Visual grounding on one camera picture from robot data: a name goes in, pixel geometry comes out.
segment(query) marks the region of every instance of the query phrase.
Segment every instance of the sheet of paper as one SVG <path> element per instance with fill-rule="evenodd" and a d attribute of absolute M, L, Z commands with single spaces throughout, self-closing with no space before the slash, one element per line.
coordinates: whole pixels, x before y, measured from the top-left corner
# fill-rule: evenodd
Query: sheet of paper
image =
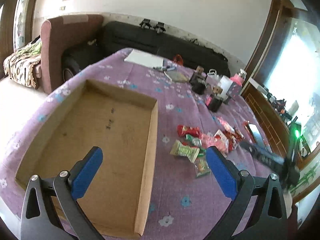
<path fill-rule="evenodd" d="M 129 54 L 128 57 L 124 59 L 124 61 L 139 64 L 149 68 L 163 66 L 163 57 L 158 57 L 150 53 L 135 49 Z"/>

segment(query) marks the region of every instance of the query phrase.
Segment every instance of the green light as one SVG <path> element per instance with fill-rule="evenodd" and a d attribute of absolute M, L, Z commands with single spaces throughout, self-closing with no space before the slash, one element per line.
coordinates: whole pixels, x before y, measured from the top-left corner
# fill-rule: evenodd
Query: green light
<path fill-rule="evenodd" d="M 298 130 L 295 130 L 295 134 L 296 134 L 296 137 L 299 138 L 300 137 L 300 133 Z"/>

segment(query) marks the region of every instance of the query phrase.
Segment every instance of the blue gripper pad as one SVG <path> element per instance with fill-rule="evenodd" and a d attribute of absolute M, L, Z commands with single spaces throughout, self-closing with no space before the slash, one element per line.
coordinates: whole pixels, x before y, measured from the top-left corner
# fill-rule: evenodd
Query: blue gripper pad
<path fill-rule="evenodd" d="M 84 159 L 77 162 L 71 169 L 70 177 L 73 176 L 71 180 L 71 196 L 74 200 L 84 196 L 102 160 L 102 150 L 99 147 L 92 147 Z"/>
<path fill-rule="evenodd" d="M 216 147 L 209 147 L 206 151 L 206 159 L 224 195 L 232 199 L 237 196 L 237 182 L 229 170 L 225 157 Z"/>

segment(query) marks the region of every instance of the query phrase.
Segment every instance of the silver screw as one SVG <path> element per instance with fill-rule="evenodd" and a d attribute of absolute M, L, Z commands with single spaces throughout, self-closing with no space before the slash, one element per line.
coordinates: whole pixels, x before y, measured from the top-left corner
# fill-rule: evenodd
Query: silver screw
<path fill-rule="evenodd" d="M 60 177 L 65 177 L 68 175 L 68 172 L 67 171 L 61 171 L 60 172 Z"/>
<path fill-rule="evenodd" d="M 32 177 L 31 177 L 31 180 L 32 181 L 35 181 L 35 180 L 37 180 L 38 179 L 38 175 L 32 175 Z"/>
<path fill-rule="evenodd" d="M 272 173 L 272 174 L 270 175 L 270 177 L 271 177 L 272 180 L 277 180 L 277 179 L 278 179 L 277 174 L 274 174 L 274 173 Z"/>
<path fill-rule="evenodd" d="M 246 171 L 246 170 L 240 171 L 240 174 L 241 174 L 241 176 L 243 176 L 243 177 L 248 177 L 248 176 L 249 176 L 249 172 Z"/>

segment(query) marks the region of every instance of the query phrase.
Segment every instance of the floor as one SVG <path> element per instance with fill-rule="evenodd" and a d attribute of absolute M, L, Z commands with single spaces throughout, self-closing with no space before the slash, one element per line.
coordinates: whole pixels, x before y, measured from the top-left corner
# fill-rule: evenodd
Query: floor
<path fill-rule="evenodd" d="M 21 130 L 26 121 L 44 102 L 43 90 L 26 88 L 9 78 L 0 81 L 0 159 L 4 148 L 15 132 Z M 298 220 L 305 220 L 320 192 L 318 186 L 299 202 Z M 20 219 L 14 215 L 0 198 L 0 217 L 14 235 L 20 239 Z"/>

